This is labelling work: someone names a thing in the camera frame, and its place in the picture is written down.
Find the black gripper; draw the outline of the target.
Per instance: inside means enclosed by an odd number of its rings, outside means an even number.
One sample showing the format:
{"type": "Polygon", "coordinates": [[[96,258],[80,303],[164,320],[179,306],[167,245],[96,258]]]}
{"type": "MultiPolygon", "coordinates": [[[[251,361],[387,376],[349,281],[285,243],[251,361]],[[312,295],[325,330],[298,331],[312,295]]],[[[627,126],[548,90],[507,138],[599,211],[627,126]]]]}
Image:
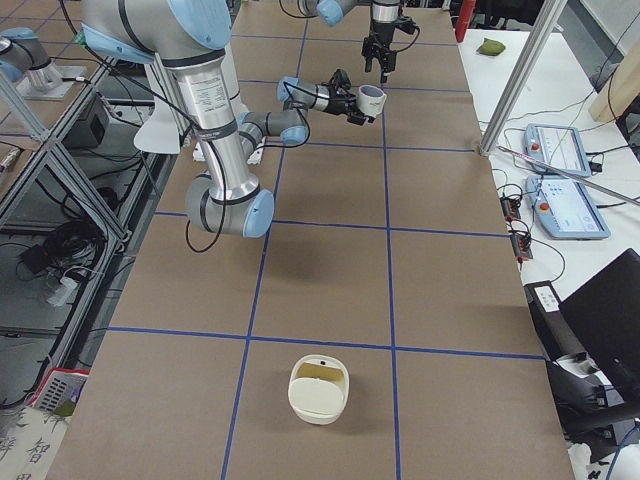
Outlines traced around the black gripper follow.
{"type": "Polygon", "coordinates": [[[389,79],[390,71],[396,67],[397,55],[410,48],[416,39],[409,46],[400,50],[393,50],[394,32],[400,30],[408,35],[416,33],[416,23],[413,20],[394,20],[392,22],[381,22],[372,20],[370,22],[369,34],[363,40],[362,56],[365,60],[365,73],[372,70],[373,60],[376,59],[380,65],[380,82],[386,83],[389,79]]]}
{"type": "Polygon", "coordinates": [[[327,112],[333,115],[345,115],[347,121],[355,125],[373,123],[375,116],[360,113],[356,95],[350,92],[351,80],[344,69],[337,69],[327,82],[329,101],[327,112]]]}

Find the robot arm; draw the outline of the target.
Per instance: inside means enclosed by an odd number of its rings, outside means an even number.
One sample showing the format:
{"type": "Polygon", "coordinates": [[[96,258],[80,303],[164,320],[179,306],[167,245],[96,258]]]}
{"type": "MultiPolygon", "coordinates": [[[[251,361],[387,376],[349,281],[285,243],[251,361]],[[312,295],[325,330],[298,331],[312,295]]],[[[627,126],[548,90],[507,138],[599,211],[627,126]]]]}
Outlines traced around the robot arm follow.
{"type": "MultiPolygon", "coordinates": [[[[295,1],[296,13],[286,9],[283,1],[279,1],[280,10],[295,19],[320,18],[327,26],[338,25],[351,11],[355,10],[360,1],[352,0],[321,0],[295,1]]],[[[404,1],[366,1],[369,9],[369,31],[363,39],[361,55],[365,62],[365,72],[372,70],[376,60],[380,68],[380,83],[386,84],[389,76],[396,69],[399,53],[411,48],[420,35],[420,27],[410,17],[403,13],[404,1]],[[392,43],[396,31],[412,35],[408,46],[393,49],[392,43]]]]}
{"type": "Polygon", "coordinates": [[[275,201],[248,169],[265,137],[287,147],[309,136],[307,113],[344,115],[355,124],[382,112],[385,93],[362,85],[356,93],[344,71],[313,84],[285,77],[278,84],[278,112],[235,113],[223,61],[232,21],[224,1],[86,1],[82,31],[87,45],[135,63],[159,59],[176,78],[184,114],[192,122],[208,171],[186,195],[190,222],[214,233],[259,238],[270,228],[275,201]]]}

